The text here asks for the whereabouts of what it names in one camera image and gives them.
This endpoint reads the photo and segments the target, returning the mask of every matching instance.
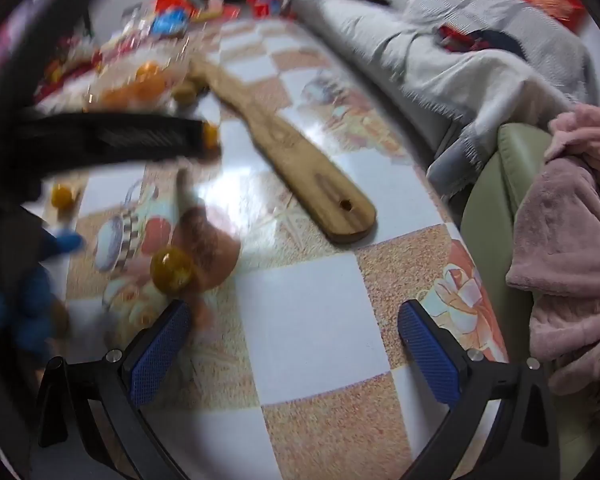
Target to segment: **blue grip pad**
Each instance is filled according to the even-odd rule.
[[[398,333],[436,400],[453,408],[460,398],[458,370],[409,302],[403,303],[398,312]]]
[[[160,383],[169,370],[191,328],[191,311],[183,301],[131,370],[129,397],[137,407],[154,400]]]

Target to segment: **green chair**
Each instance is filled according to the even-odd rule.
[[[548,133],[527,124],[505,124],[498,151],[476,182],[462,215],[461,233],[488,292],[509,359],[529,356],[529,316],[534,298],[507,286],[513,222],[527,190],[543,165]],[[587,413],[587,391],[554,397],[560,441],[561,478],[576,476],[600,442],[600,424]]]

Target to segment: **blue package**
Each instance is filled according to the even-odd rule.
[[[151,33],[160,36],[169,36],[176,34],[181,30],[186,30],[189,24],[189,19],[183,8],[167,10],[154,19],[154,24],[151,26]]]
[[[280,14],[280,0],[271,0],[269,2],[269,13],[272,16],[277,16]]]

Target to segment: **metal screw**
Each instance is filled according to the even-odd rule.
[[[482,351],[475,348],[469,348],[466,351],[466,354],[467,357],[471,359],[471,361],[482,361],[484,359],[484,354],[482,353]]]
[[[529,359],[527,359],[526,365],[531,370],[539,370],[540,369],[540,361],[538,361],[538,359],[536,359],[535,357],[530,357]]]
[[[122,359],[122,350],[114,348],[113,350],[109,350],[104,358],[110,363],[117,363]]]

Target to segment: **wooden spatula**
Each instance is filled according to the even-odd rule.
[[[218,98],[243,116],[253,143],[329,240],[354,242],[371,231],[376,222],[376,208],[298,130],[266,110],[241,81],[206,60],[203,54],[190,54],[190,72],[204,77]]]

